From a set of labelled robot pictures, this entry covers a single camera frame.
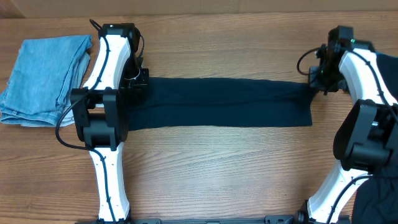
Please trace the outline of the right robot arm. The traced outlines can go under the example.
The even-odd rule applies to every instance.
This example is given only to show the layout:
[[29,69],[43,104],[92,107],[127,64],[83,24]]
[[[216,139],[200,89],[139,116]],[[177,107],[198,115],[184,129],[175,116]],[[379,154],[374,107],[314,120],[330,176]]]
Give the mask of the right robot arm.
[[328,42],[313,51],[320,63],[306,74],[310,87],[324,94],[348,91],[353,107],[335,135],[330,173],[291,222],[349,223],[340,212],[355,191],[397,164],[397,100],[383,80],[372,42],[355,39],[352,27],[332,29]]

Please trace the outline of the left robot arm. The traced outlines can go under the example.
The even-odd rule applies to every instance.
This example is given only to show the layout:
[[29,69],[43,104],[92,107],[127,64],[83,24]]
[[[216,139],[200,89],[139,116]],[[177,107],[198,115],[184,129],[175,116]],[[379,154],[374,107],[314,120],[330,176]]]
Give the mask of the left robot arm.
[[144,39],[133,23],[95,21],[99,54],[83,88],[70,94],[78,138],[93,161],[99,195],[96,223],[132,223],[123,177],[129,125],[126,107],[141,100],[149,82],[143,67]]

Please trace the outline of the dark navy t-shirt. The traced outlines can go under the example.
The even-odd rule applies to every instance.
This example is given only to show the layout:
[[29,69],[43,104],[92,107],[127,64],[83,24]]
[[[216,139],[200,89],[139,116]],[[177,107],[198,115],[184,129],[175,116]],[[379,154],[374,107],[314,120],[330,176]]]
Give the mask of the dark navy t-shirt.
[[312,125],[315,90],[305,83],[234,78],[150,78],[147,96],[127,111],[129,129],[174,126]]

